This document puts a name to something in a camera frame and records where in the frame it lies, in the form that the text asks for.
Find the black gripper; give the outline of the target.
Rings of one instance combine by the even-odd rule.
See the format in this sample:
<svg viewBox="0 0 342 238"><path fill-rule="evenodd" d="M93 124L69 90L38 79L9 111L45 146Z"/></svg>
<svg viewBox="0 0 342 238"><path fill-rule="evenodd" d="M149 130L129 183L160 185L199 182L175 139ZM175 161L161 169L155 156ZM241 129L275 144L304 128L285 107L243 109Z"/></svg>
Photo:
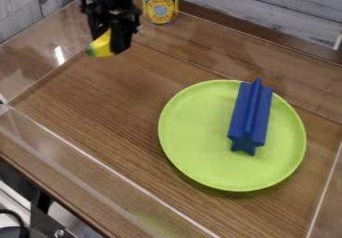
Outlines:
<svg viewBox="0 0 342 238"><path fill-rule="evenodd" d="M117 55L131 47L141 11L133 0L81 0L80 12L86 16L92 39L110 26L109 50Z"/></svg>

